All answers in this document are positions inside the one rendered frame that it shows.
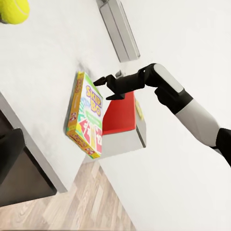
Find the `board game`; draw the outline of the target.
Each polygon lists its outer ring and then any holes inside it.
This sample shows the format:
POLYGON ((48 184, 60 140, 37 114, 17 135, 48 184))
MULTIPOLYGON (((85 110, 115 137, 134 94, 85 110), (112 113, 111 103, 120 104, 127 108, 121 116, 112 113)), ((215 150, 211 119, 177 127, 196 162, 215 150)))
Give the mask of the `board game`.
POLYGON ((92 159, 102 155, 103 97, 88 75, 78 72, 66 135, 92 159))

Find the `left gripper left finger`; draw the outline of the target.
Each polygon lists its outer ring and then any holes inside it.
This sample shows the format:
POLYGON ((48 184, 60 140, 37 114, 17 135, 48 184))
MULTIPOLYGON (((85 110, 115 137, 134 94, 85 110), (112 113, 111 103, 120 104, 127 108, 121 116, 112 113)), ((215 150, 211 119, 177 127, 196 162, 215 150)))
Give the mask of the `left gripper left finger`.
POLYGON ((20 128, 0 133, 0 186, 25 147, 20 128))

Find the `jigsaw puzzle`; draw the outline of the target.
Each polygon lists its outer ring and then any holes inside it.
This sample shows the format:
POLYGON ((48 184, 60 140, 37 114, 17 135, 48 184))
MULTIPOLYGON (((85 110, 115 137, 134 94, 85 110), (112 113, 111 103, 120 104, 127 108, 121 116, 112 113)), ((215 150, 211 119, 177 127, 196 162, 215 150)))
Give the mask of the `jigsaw puzzle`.
POLYGON ((135 104, 136 104, 136 107, 138 109, 139 115, 140 115, 141 119, 143 120, 144 116, 143 116, 143 113, 142 113, 142 110, 141 110, 141 107, 140 107, 138 100, 135 101, 135 104))

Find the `tennis ball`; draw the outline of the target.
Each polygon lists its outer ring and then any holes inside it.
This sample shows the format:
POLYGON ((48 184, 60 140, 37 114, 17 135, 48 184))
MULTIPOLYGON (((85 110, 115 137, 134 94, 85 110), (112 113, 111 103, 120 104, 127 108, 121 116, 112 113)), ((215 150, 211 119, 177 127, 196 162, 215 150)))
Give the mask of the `tennis ball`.
POLYGON ((12 25, 23 23, 29 16, 27 0, 0 0, 0 19, 12 25))

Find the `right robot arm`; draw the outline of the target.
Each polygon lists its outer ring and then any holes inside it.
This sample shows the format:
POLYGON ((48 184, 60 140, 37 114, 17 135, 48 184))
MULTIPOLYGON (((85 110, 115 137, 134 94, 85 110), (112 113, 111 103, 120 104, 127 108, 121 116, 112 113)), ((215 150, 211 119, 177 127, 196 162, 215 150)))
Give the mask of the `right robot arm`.
POLYGON ((154 92, 159 102, 166 106, 198 141, 222 155, 216 146, 221 126, 162 64, 148 65, 139 69, 138 73, 128 76, 120 69, 115 77, 110 74, 93 82, 94 86, 106 83, 114 92, 114 95, 106 100, 123 100, 126 93, 143 89, 145 86, 156 88, 154 92))

